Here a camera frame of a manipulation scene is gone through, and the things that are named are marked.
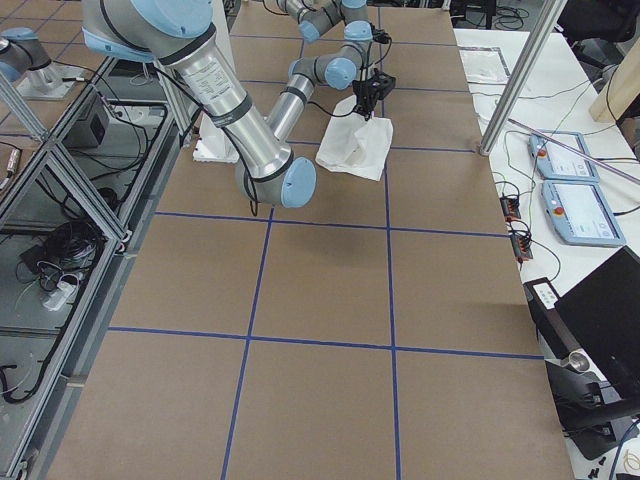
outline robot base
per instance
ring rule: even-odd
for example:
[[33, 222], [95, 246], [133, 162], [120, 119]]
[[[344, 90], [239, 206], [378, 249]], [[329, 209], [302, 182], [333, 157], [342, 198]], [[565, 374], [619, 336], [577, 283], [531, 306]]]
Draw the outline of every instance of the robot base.
[[[62, 78], [76, 78], [84, 73], [84, 69], [79, 67], [67, 67], [57, 65]], [[74, 87], [76, 82], [62, 82], [58, 88], [48, 92], [41, 92], [34, 88], [31, 79], [27, 76], [17, 87], [18, 92], [25, 100], [63, 100]]]

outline blue tape line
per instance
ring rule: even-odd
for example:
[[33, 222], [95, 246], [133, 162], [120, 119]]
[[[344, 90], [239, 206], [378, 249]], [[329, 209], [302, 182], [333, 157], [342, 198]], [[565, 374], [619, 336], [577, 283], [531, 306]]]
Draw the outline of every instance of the blue tape line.
[[523, 353], [476, 352], [473, 350], [448, 350], [443, 348], [396, 347], [399, 352], [434, 353], [438, 355], [455, 355], [461, 357], [511, 358], [517, 360], [544, 360], [542, 355]]
[[[267, 84], [267, 85], [286, 85], [287, 84], [287, 82], [282, 82], [277, 80], [255, 80], [255, 79], [246, 79], [246, 78], [240, 78], [239, 80], [242, 83], [258, 83], [258, 84]], [[316, 88], [320, 89], [320, 88], [331, 88], [331, 87], [329, 87], [328, 85], [317, 85]], [[469, 94], [469, 90], [458, 90], [458, 89], [450, 89], [450, 88], [395, 87], [395, 90], [405, 91], [405, 92], [465, 93], [467, 95]]]
[[224, 215], [206, 215], [199, 213], [182, 213], [182, 212], [156, 212], [156, 215], [165, 217], [179, 217], [179, 218], [200, 218], [204, 220], [229, 220], [235, 222], [258, 222], [258, 223], [275, 223], [280, 225], [304, 225], [309, 227], [330, 227], [330, 228], [351, 228], [361, 230], [377, 230], [385, 231], [390, 230], [392, 232], [411, 232], [411, 233], [432, 233], [442, 235], [462, 235], [471, 237], [491, 237], [491, 238], [509, 238], [506, 233], [487, 233], [487, 232], [463, 232], [456, 230], [437, 230], [432, 228], [411, 228], [411, 227], [392, 227], [392, 226], [375, 226], [375, 225], [351, 225], [346, 223], [319, 223], [319, 222], [305, 222], [301, 220], [278, 220], [276, 218], [254, 218], [254, 217], [231, 217]]
[[204, 337], [204, 338], [219, 338], [222, 340], [251, 340], [252, 342], [265, 342], [265, 343], [285, 343], [285, 344], [297, 344], [297, 345], [316, 345], [319, 347], [340, 347], [340, 348], [359, 348], [364, 350], [396, 350], [400, 352], [414, 352], [414, 353], [431, 353], [453, 356], [466, 356], [466, 357], [492, 357], [492, 358], [515, 358], [521, 360], [543, 360], [542, 356], [527, 355], [518, 353], [501, 353], [501, 352], [477, 352], [472, 350], [452, 350], [452, 349], [440, 349], [440, 348], [428, 348], [428, 347], [407, 347], [391, 345], [377, 345], [373, 343], [352, 343], [352, 342], [339, 342], [330, 340], [309, 340], [305, 338], [284, 338], [284, 337], [268, 337], [268, 336], [247, 336], [233, 333], [218, 333], [218, 332], [201, 332], [195, 330], [172, 330], [162, 328], [146, 328], [146, 327], [125, 327], [125, 326], [111, 326], [108, 328], [110, 332], [123, 332], [123, 333], [148, 333], [152, 335], [173, 335], [178, 337]]
[[413, 152], [451, 152], [451, 153], [476, 153], [470, 148], [447, 147], [396, 147], [391, 145], [391, 150], [408, 150]]
[[[56, 10], [53, 14], [55, 15], [56, 13], [58, 13], [60, 11], [60, 8], [62, 8], [62, 7], [59, 7], [58, 10]], [[11, 17], [11, 20], [29, 20], [29, 21], [34, 21], [35, 20], [35, 21], [38, 21], [38, 20], [42, 20], [42, 19], [41, 18], [29, 18], [29, 17]], [[66, 18], [47, 18], [46, 20], [48, 22], [76, 22], [76, 23], [82, 23], [82, 20], [75, 20], [75, 19], [72, 19], [72, 18], [70, 18], [70, 19], [66, 19]]]
[[272, 38], [275, 40], [300, 40], [300, 37], [278, 37], [277, 35], [251, 35], [248, 33], [234, 33], [232, 35], [229, 35], [231, 38], [237, 37], [237, 38]]
[[231, 221], [241, 221], [241, 222], [258, 222], [258, 223], [267, 223], [269, 219], [267, 218], [257, 218], [257, 217], [233, 217], [227, 215], [207, 215], [204, 213], [184, 213], [184, 212], [156, 212], [156, 215], [161, 215], [164, 217], [182, 217], [182, 218], [202, 218], [206, 220], [231, 220]]
[[386, 227], [377, 227], [375, 225], [352, 225], [347, 223], [319, 223], [319, 222], [304, 222], [301, 220], [278, 220], [275, 219], [273, 223], [282, 225], [306, 225], [310, 227], [333, 227], [333, 228], [355, 228], [363, 230], [386, 230]]
[[22, 3], [18, 5], [16, 8], [14, 8], [11, 12], [9, 12], [9, 15], [7, 15], [6, 18], [13, 18], [13, 14], [16, 13], [18, 10], [20, 10], [22, 7], [24, 7], [28, 1], [29, 0], [22, 0]]
[[286, 85], [287, 82], [278, 82], [276, 80], [246, 80], [244, 78], [239, 79], [242, 83], [259, 83], [267, 85]]
[[395, 90], [406, 91], [406, 92], [466, 93], [467, 95], [469, 95], [470, 93], [469, 90], [456, 90], [456, 89], [448, 89], [448, 88], [396, 87]]
[[199, 332], [194, 330], [166, 330], [143, 327], [109, 327], [110, 332], [128, 333], [153, 333], [155, 335], [176, 335], [179, 337], [206, 337], [222, 338], [226, 340], [246, 340], [246, 335], [234, 335], [233, 333]]
[[402, 480], [402, 456], [400, 451], [400, 405], [398, 399], [398, 359], [396, 355], [396, 318], [393, 288], [393, 249], [391, 245], [391, 208], [389, 200], [389, 170], [384, 172], [384, 196], [387, 220], [387, 277], [389, 281], [389, 325], [391, 336], [391, 378], [393, 388], [393, 426], [395, 434], [396, 480]]
[[238, 378], [236, 398], [233, 403], [233, 414], [231, 415], [231, 425], [229, 425], [229, 436], [227, 437], [227, 447], [224, 454], [224, 463], [222, 465], [222, 473], [220, 474], [221, 480], [225, 480], [227, 478], [227, 471], [229, 469], [229, 459], [231, 458], [231, 446], [233, 444], [233, 435], [235, 433], [236, 422], [238, 420], [238, 409], [240, 408], [240, 396], [242, 395], [244, 375], [247, 370], [247, 361], [249, 359], [249, 347], [251, 346], [251, 334], [253, 333], [253, 325], [256, 319], [256, 311], [258, 309], [258, 299], [260, 298], [260, 287], [262, 286], [262, 276], [264, 274], [264, 267], [267, 261], [267, 251], [269, 250], [269, 238], [271, 236], [271, 226], [272, 226], [274, 211], [275, 211], [274, 207], [271, 207], [271, 212], [269, 212], [269, 223], [267, 224], [267, 231], [264, 235], [264, 245], [262, 247], [262, 258], [260, 259], [260, 269], [258, 270], [258, 278], [256, 280], [256, 290], [253, 295], [253, 304], [251, 306], [251, 317], [249, 319], [249, 327], [247, 329], [247, 340], [245, 341], [245, 344], [244, 344], [244, 353], [242, 355], [242, 365], [240, 366], [240, 376]]
[[350, 343], [350, 342], [333, 342], [329, 340], [306, 340], [303, 338], [279, 338], [253, 336], [252, 341], [269, 342], [269, 343], [290, 343], [295, 345], [315, 345], [319, 347], [343, 347], [343, 348], [360, 348], [366, 350], [392, 350], [389, 345], [376, 345], [372, 343]]
[[291, 145], [311, 145], [313, 147], [319, 147], [320, 146], [320, 142], [306, 142], [304, 140], [287, 140], [287, 143], [290, 143]]
[[458, 232], [455, 230], [436, 230], [430, 228], [391, 227], [394, 232], [436, 233], [442, 235], [463, 235], [469, 237], [509, 238], [506, 233]]

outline white towel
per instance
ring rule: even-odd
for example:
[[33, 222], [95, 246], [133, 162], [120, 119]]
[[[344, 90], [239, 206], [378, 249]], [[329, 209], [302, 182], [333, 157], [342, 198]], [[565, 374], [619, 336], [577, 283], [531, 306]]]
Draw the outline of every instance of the white towel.
[[[334, 115], [349, 113], [356, 103], [355, 95], [336, 105]], [[316, 162], [331, 172], [346, 172], [379, 181], [391, 147], [393, 125], [388, 118], [362, 116], [331, 117], [322, 138]]]

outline power adapter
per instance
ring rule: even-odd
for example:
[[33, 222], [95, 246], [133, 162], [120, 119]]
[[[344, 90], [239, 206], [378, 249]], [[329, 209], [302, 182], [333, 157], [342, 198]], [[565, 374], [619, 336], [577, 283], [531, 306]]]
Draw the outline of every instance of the power adapter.
[[46, 260], [46, 258], [47, 256], [42, 245], [34, 245], [20, 254], [20, 260], [22, 260], [22, 263], [24, 263], [29, 271], [34, 275], [40, 273], [38, 262]]

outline chair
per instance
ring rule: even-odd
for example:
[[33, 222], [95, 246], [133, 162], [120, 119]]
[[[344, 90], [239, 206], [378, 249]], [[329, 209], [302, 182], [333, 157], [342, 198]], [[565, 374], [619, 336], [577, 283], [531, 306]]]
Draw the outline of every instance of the chair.
[[580, 42], [598, 38], [626, 42], [636, 33], [640, 0], [569, 0], [558, 24], [581, 62], [603, 69], [606, 65], [586, 55]]

